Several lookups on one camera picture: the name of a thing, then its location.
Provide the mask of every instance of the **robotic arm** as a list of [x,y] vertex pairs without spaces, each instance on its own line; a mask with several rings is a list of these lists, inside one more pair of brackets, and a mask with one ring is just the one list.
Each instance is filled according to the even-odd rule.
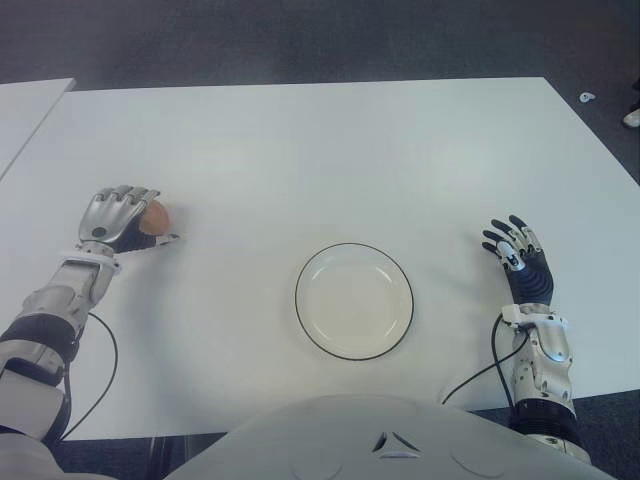
[[515,304],[503,307],[502,320],[516,330],[514,347],[527,337],[511,377],[515,398],[509,427],[590,463],[572,401],[567,321],[550,308],[553,278],[544,251],[522,220],[511,215],[509,221],[515,227],[492,220],[506,238],[485,230],[484,236],[495,243],[482,244],[500,259],[511,287]]
[[96,194],[80,224],[80,243],[53,278],[23,303],[0,337],[0,433],[50,445],[63,434],[69,400],[56,386],[73,361],[88,312],[120,266],[115,253],[154,246],[140,231],[155,190],[123,185]]

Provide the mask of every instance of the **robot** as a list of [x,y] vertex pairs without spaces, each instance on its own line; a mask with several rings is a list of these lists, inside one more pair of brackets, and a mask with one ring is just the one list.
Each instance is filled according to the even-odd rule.
[[[116,254],[155,246],[140,231],[155,190],[98,192],[79,243],[43,288],[29,295],[0,337],[0,478],[106,479],[65,474],[48,447],[69,421],[70,400],[56,388],[79,348],[88,314],[102,299]],[[371,395],[329,396],[261,414],[227,434],[168,478],[611,478],[591,466],[577,429],[566,320],[551,310],[553,278],[533,230],[492,225],[485,249],[503,265],[512,305],[496,320],[515,331],[509,428],[436,404]]]

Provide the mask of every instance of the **robot forearm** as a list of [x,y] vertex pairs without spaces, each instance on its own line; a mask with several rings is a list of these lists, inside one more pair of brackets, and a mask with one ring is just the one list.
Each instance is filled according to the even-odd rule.
[[168,216],[159,204],[156,221],[141,228],[158,195],[121,185],[91,199],[80,223],[80,245],[65,254],[45,287],[27,297],[0,337],[0,433],[19,432],[47,443],[66,428],[69,402],[56,386],[75,357],[89,310],[119,269],[114,253],[152,247],[155,235],[166,233]]
[[569,368],[573,363],[565,335],[567,321],[547,305],[503,307],[505,322],[520,332],[514,345],[528,340],[515,357],[511,384],[514,412],[509,427],[590,463],[578,433]]
[[49,283],[29,295],[0,337],[0,426],[48,443],[68,421],[56,385],[75,357],[87,315],[103,297],[117,264],[95,242],[66,255]]

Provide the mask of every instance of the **tabletop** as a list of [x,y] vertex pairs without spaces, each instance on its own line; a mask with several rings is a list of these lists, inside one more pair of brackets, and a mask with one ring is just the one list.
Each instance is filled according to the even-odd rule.
[[[118,376],[76,439],[227,431],[325,394],[441,400],[491,363],[511,298],[481,231],[511,213],[545,248],[575,396],[640,386],[640,190],[542,78],[70,92],[2,183],[0,202],[20,208],[0,211],[1,326],[75,244],[101,187],[161,190],[182,237],[120,256],[96,308]],[[379,248],[411,284],[409,331],[379,358],[332,357],[296,318],[301,268],[341,242]],[[72,422],[112,361],[90,319]],[[449,403],[505,399],[492,372]]]
[[62,94],[73,85],[71,78],[0,85],[0,180]]

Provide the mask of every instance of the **robot finger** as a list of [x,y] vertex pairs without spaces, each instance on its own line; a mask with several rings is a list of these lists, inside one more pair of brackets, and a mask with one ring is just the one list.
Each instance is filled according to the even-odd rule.
[[140,199],[146,194],[148,190],[144,187],[134,187],[129,192],[127,192],[127,196],[131,197],[131,204],[136,204],[140,201]]
[[529,227],[526,223],[524,223],[515,215],[509,215],[509,221],[513,223],[516,227],[518,227],[520,232],[522,232],[522,235],[524,236],[526,241],[527,250],[529,251],[533,250],[536,252],[542,251],[542,247],[540,246],[538,237],[536,237],[536,234],[533,233],[533,230],[531,229],[531,227]]
[[498,254],[502,260],[502,264],[505,268],[513,272],[522,270],[525,267],[525,263],[522,261],[520,254],[513,248],[509,242],[501,241],[496,245]]
[[148,190],[140,200],[149,205],[151,203],[151,200],[156,198],[158,195],[160,195],[160,192],[158,190]]
[[118,200],[122,200],[124,195],[132,189],[133,187],[131,187],[130,185],[120,185],[119,187],[116,187],[113,189],[113,191],[111,192],[111,195],[115,194]]
[[506,244],[510,245],[511,248],[514,248],[513,245],[511,245],[511,243],[509,242],[509,240],[507,240],[506,238],[502,237],[501,235],[498,235],[495,232],[492,232],[491,230],[483,230],[482,234],[487,237],[489,240],[493,240],[494,242],[496,242],[496,245],[500,242],[505,242]]
[[520,255],[523,255],[527,251],[527,241],[519,230],[496,219],[491,220],[491,225],[508,235],[512,244],[520,250]]
[[93,197],[94,200],[104,201],[113,192],[113,188],[103,188]]
[[491,244],[489,242],[482,242],[482,246],[485,248],[485,250],[489,250],[496,257],[501,258],[500,257],[500,253],[498,252],[498,249],[496,248],[495,245],[493,245],[493,244]]

